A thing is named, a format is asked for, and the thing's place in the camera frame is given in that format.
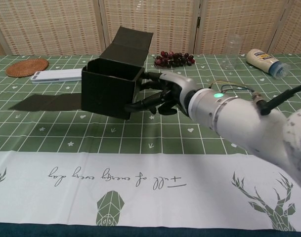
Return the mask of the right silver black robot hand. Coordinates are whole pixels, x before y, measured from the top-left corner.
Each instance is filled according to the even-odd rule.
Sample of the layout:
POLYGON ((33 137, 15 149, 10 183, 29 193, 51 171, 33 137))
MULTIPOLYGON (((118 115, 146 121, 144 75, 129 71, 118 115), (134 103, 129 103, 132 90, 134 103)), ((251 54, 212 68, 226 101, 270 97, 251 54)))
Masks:
POLYGON ((135 103, 126 104, 126 112, 149 110, 152 114, 169 116, 180 110, 189 116, 190 99, 198 91, 193 79, 170 71, 146 72, 142 74, 142 78, 148 79, 148 82, 141 85, 141 90, 155 89, 159 92, 135 103))

